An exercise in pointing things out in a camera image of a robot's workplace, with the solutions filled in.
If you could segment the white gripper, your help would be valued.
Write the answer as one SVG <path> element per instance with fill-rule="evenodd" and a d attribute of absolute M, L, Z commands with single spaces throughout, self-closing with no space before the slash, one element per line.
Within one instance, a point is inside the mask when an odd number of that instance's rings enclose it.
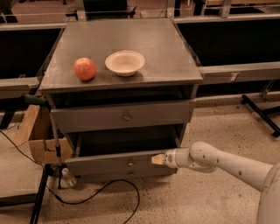
<path fill-rule="evenodd" d="M 168 150 L 165 154 L 157 154 L 151 158 L 154 165 L 166 165 L 169 168 L 179 168 L 176 156 L 179 149 Z"/>

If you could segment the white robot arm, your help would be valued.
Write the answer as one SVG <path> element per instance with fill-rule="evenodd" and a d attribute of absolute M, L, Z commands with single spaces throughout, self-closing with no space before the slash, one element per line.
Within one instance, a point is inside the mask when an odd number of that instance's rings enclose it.
<path fill-rule="evenodd" d="M 151 162 L 204 173 L 220 168 L 261 193 L 256 224 L 280 224 L 280 163 L 266 164 L 237 156 L 205 142 L 157 154 Z"/>

